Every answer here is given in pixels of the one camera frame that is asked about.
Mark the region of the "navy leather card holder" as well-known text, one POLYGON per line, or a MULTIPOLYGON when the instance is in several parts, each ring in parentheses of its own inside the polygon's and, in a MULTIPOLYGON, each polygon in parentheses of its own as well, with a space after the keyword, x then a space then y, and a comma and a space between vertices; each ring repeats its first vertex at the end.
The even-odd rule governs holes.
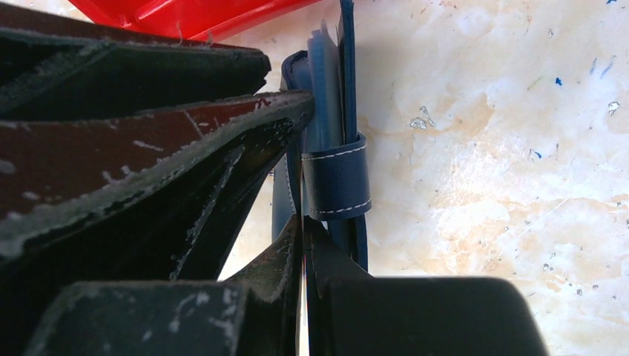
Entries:
POLYGON ((366 137, 358 130, 353 1, 340 2, 337 39, 326 24, 306 50, 281 66, 282 90, 306 90, 314 118, 273 170, 271 237, 302 212, 324 223, 332 241, 368 268, 366 212, 372 207, 366 137))

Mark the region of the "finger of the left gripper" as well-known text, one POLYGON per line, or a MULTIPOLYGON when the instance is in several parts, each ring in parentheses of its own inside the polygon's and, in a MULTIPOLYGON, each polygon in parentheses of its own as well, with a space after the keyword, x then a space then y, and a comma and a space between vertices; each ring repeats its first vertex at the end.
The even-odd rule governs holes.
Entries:
POLYGON ((1 5, 1 119, 76 121, 258 91, 260 50, 171 39, 1 5))
POLYGON ((225 260, 242 217, 314 114, 304 91, 76 121, 1 122, 1 353, 20 355, 58 293, 168 280, 193 245, 225 260))

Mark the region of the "red plastic bin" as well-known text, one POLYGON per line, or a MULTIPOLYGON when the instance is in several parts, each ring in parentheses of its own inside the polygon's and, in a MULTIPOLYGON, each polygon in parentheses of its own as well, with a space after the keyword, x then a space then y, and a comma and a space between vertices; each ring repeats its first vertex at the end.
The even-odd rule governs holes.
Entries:
POLYGON ((92 22, 175 39, 215 42, 315 0, 70 0, 92 22))

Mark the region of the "gold credit card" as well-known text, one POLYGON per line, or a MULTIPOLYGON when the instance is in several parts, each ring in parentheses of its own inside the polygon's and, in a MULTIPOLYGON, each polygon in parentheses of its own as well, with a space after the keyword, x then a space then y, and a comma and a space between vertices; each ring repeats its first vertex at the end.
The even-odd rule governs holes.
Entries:
POLYGON ((308 295, 307 295, 307 275, 306 258, 302 259, 302 273, 300 278, 300 299, 299 299, 299 331, 297 354, 299 356, 309 356, 309 319, 308 319, 308 295))

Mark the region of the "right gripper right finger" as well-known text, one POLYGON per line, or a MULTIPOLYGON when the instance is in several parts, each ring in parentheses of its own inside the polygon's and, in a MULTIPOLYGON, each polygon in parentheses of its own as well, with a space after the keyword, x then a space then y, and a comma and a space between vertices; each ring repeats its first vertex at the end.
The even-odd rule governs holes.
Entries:
POLYGON ((303 221, 312 355, 545 355, 524 297, 493 277, 374 277, 303 221))

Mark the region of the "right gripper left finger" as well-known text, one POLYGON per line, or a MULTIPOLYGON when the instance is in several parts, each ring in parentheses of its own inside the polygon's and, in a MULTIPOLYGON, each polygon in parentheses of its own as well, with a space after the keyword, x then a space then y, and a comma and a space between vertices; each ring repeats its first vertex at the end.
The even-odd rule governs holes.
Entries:
POLYGON ((301 219, 221 281, 75 283, 27 355, 295 355, 301 219))

